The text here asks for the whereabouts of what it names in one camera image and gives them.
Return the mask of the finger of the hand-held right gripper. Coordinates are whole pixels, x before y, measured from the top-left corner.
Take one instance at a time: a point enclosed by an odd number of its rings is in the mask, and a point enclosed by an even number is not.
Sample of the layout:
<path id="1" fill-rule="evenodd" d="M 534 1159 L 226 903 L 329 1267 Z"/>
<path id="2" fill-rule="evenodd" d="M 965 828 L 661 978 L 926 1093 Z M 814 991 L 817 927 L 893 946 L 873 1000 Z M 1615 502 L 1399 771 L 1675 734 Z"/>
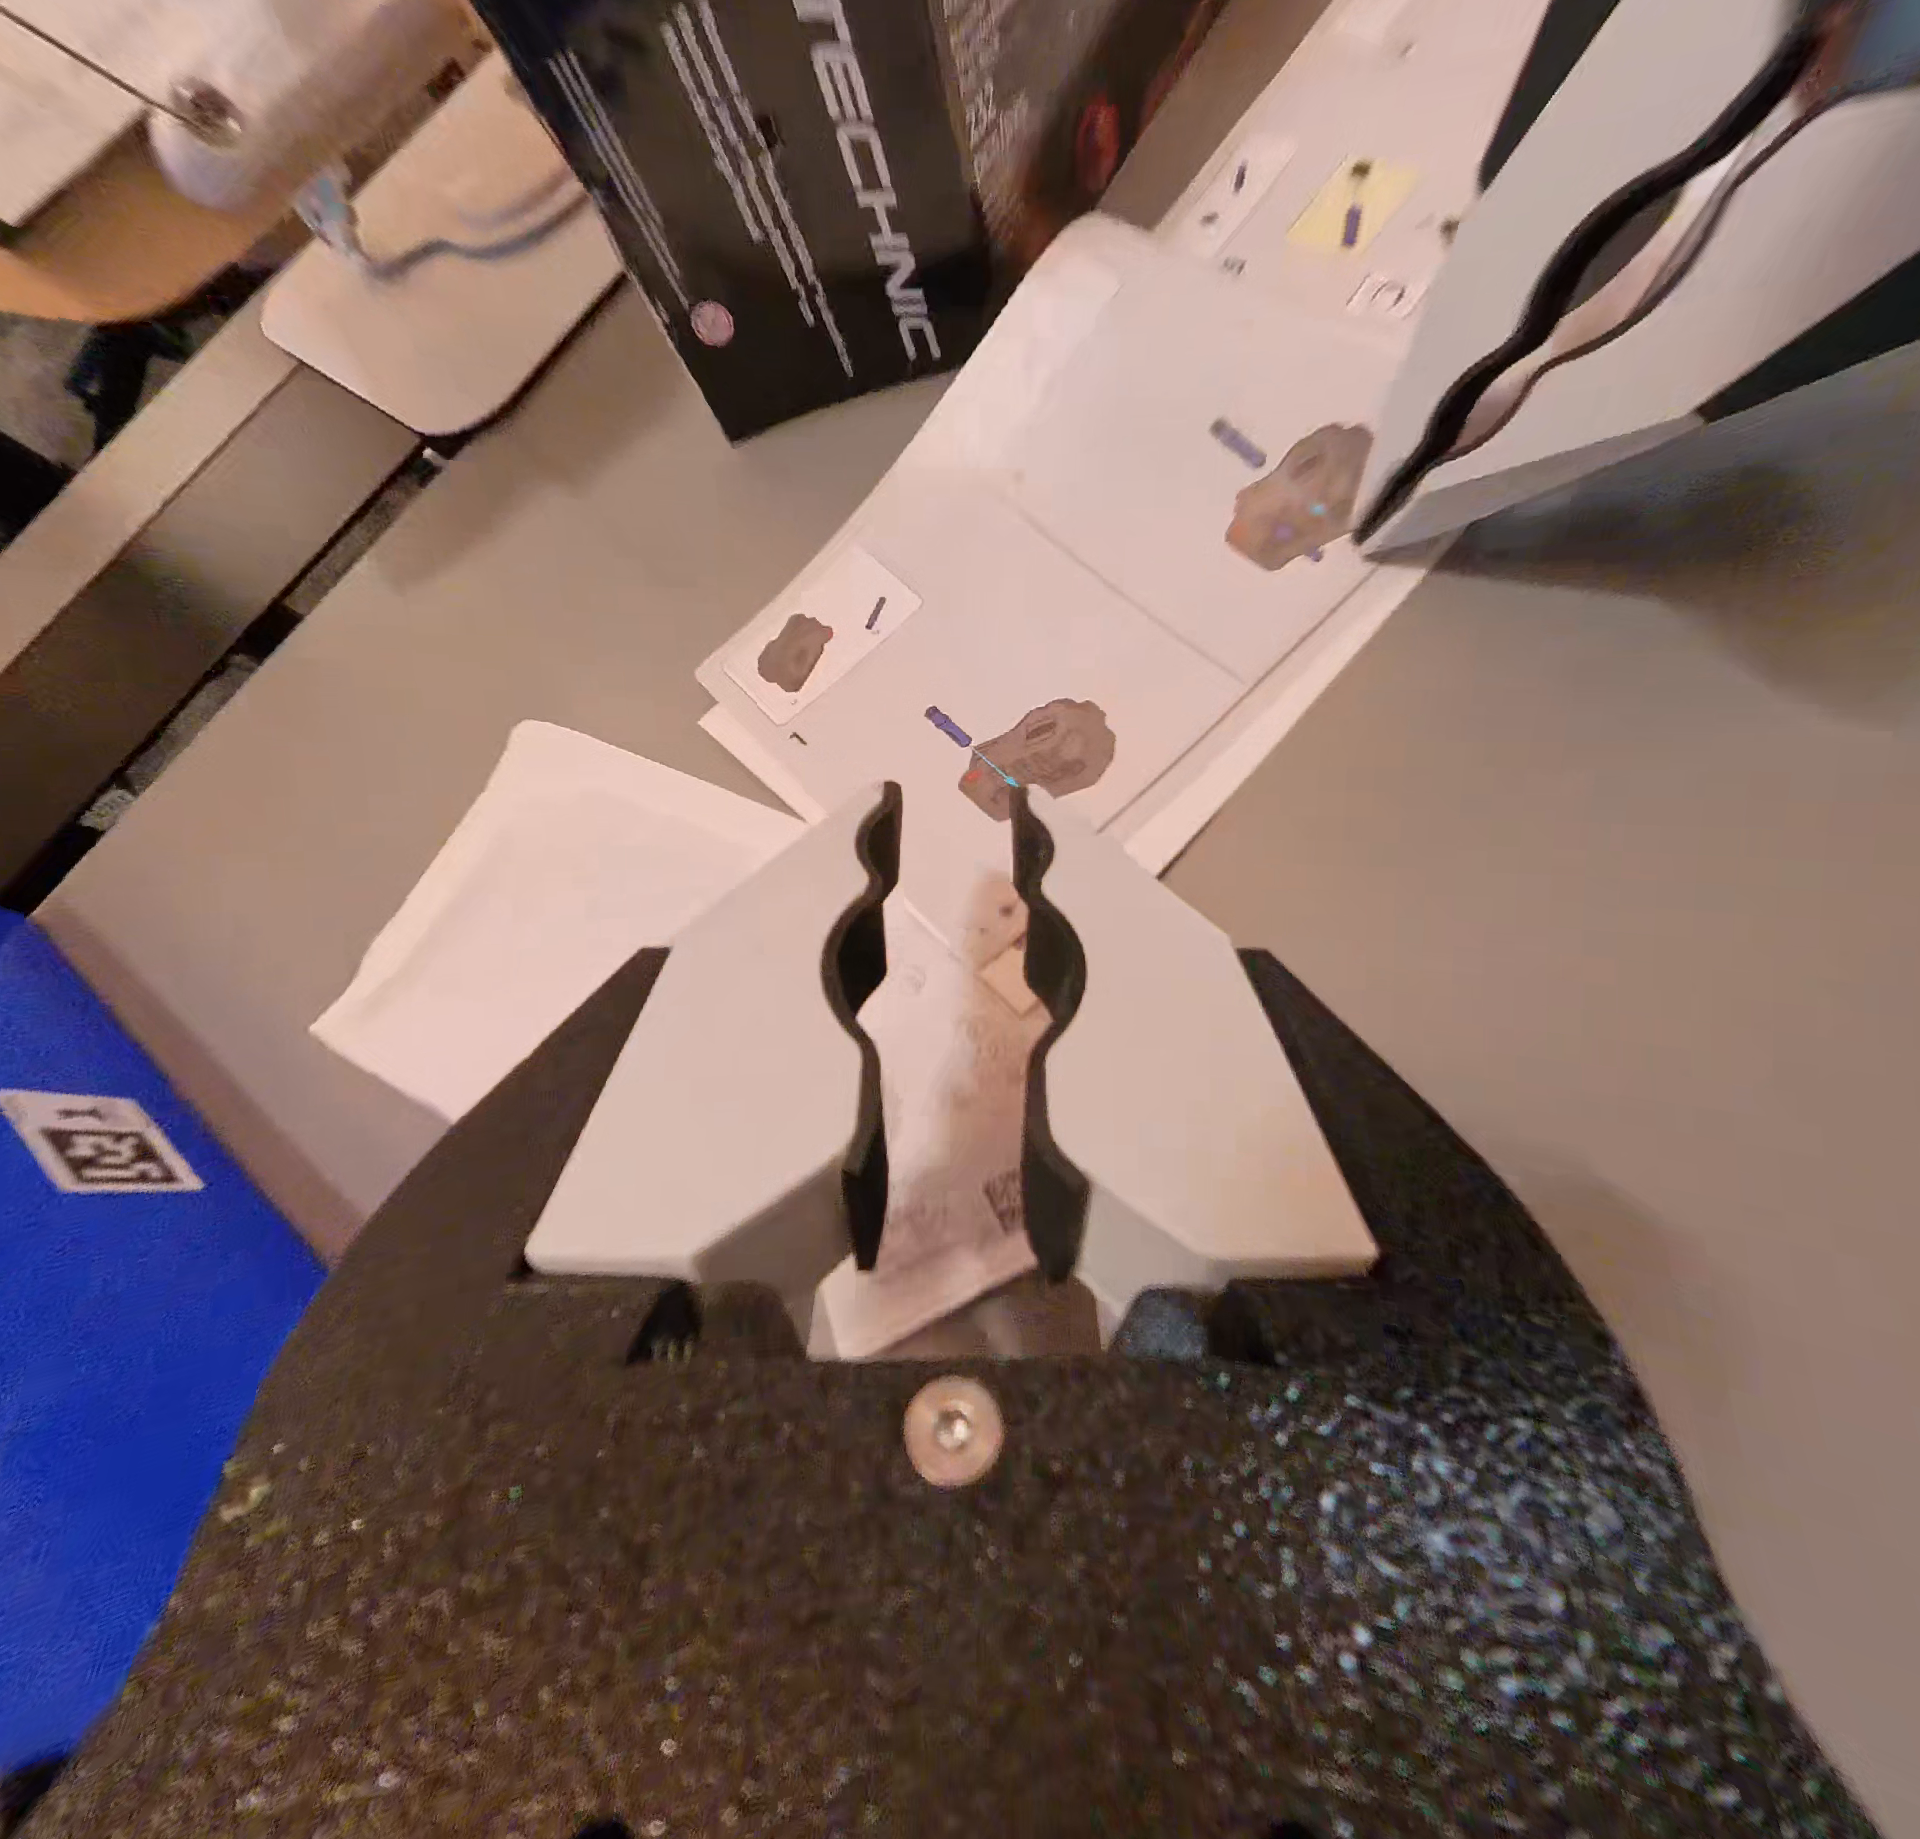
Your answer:
<path id="1" fill-rule="evenodd" d="M 1608 240 L 1627 183 L 1663 162 L 1693 177 L 1795 98 L 1824 24 L 1827 0 L 1553 0 L 1481 155 L 1473 201 L 1534 132 L 1527 158 L 1548 188 L 1534 205 L 1548 244 L 1527 260 L 1592 214 Z"/>
<path id="2" fill-rule="evenodd" d="M 1527 144 L 1473 201 L 1389 390 L 1358 548 L 1389 554 L 1915 343 L 1915 87 L 1781 98 L 1693 177 L 1566 226 Z"/>

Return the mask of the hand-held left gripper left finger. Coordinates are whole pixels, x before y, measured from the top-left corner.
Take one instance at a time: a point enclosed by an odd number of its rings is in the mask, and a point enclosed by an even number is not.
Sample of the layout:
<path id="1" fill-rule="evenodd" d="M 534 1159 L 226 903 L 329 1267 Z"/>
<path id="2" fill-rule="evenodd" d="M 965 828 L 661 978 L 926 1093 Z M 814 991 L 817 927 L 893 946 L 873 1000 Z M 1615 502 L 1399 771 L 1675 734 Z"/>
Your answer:
<path id="1" fill-rule="evenodd" d="M 861 787 L 692 914 L 563 1164 L 540 1276 L 817 1289 L 886 1218 L 880 1049 L 902 791 Z"/>

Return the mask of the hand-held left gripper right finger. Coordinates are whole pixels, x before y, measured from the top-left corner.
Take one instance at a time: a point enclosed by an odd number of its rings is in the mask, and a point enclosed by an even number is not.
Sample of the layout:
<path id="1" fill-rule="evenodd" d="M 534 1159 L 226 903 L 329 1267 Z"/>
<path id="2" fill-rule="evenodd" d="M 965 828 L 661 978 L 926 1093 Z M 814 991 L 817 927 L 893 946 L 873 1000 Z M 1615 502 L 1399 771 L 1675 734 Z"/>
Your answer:
<path id="1" fill-rule="evenodd" d="M 1116 1343 L 1146 1294 L 1358 1281 L 1377 1263 L 1253 962 L 1121 841 L 1013 791 L 1024 983 L 1047 1009 L 1021 1118 L 1021 1218 Z"/>

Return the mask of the small printed paper bag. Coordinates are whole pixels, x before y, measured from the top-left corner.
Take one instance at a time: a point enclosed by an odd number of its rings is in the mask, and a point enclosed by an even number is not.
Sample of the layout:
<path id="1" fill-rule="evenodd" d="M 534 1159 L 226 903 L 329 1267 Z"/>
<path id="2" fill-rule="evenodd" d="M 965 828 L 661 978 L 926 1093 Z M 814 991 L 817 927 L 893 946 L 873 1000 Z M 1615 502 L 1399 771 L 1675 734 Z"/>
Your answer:
<path id="1" fill-rule="evenodd" d="M 886 1214 L 875 1267 L 844 1261 L 814 1294 L 812 1352 L 868 1361 L 1034 1272 L 1021 1128 L 1047 1004 L 1024 983 L 1024 909 L 990 895 L 985 965 L 882 909 L 886 978 L 859 1009 L 880 1049 Z"/>

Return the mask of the white paper bag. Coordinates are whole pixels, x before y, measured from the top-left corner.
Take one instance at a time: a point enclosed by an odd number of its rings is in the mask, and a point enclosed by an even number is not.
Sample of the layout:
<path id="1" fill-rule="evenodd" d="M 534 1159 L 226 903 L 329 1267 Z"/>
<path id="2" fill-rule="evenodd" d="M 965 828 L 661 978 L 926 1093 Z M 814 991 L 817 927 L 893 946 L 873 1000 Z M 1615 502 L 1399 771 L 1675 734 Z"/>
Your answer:
<path id="1" fill-rule="evenodd" d="M 520 721 L 310 1036 L 458 1124 L 635 952 L 670 947 L 804 819 Z"/>

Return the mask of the open white instruction booklet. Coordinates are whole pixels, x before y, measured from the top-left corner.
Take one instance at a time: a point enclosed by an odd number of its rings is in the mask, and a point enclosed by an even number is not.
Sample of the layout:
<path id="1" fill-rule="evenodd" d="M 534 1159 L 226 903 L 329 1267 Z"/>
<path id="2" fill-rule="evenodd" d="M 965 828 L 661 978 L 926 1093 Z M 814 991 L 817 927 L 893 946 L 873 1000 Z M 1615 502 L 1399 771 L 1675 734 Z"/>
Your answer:
<path id="1" fill-rule="evenodd" d="M 945 920 L 1051 787 L 1166 871 L 1408 594 L 1347 521 L 1414 318 L 1553 0 L 1231 0 L 875 490 L 700 663 L 795 814 L 906 797 Z"/>

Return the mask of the blue bin with white tag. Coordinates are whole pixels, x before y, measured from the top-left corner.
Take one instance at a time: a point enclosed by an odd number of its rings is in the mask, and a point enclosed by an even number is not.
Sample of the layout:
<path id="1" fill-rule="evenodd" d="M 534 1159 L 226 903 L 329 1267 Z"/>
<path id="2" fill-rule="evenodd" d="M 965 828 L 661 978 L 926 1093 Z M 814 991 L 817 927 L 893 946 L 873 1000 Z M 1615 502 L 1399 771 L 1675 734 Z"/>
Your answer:
<path id="1" fill-rule="evenodd" d="M 0 927 L 0 1765 L 70 1758 L 158 1623 L 324 1286 L 26 914 Z"/>

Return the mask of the black toy set box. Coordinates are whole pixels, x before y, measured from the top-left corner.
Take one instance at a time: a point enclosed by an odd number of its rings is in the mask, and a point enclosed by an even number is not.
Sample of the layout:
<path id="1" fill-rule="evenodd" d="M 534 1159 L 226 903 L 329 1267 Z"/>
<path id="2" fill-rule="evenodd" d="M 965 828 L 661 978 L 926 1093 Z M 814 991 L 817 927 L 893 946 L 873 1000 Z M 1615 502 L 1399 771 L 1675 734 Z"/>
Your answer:
<path id="1" fill-rule="evenodd" d="M 1228 0 L 467 0 L 730 442 L 961 370 Z"/>

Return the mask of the white rounded board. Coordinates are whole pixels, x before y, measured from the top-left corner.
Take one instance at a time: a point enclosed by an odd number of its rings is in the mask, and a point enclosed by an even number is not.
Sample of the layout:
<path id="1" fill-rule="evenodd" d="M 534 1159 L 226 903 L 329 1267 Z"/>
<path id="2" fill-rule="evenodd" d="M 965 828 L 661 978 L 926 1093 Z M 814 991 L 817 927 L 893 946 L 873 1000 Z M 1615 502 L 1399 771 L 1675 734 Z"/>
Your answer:
<path id="1" fill-rule="evenodd" d="M 499 52 L 360 188 L 295 197 L 309 248 L 260 329 L 416 438 L 499 418 L 620 281 L 616 248 Z"/>

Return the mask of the round wooden table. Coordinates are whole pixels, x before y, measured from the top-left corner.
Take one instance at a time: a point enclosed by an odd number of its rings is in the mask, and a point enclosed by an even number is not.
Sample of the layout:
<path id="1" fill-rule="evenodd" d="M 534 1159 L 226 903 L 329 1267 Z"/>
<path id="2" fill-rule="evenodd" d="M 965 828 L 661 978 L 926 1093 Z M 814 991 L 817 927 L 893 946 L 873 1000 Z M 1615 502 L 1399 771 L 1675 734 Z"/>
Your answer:
<path id="1" fill-rule="evenodd" d="M 226 214 L 208 212 L 182 197 L 146 150 L 108 150 L 99 169 L 0 248 L 0 313 L 84 325 L 146 322 L 238 269 L 290 219 L 283 197 L 254 197 Z"/>

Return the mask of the white round fixture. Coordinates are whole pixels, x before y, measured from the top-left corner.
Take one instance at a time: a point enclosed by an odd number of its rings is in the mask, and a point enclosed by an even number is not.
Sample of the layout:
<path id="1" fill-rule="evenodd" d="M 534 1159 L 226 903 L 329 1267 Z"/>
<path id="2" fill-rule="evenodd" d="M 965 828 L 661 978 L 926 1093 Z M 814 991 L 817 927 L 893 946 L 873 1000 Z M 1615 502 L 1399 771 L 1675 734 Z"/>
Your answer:
<path id="1" fill-rule="evenodd" d="M 283 77 L 180 77 L 146 111 L 162 183 L 215 214 L 290 197 L 346 144 L 340 74 L 332 59 Z"/>

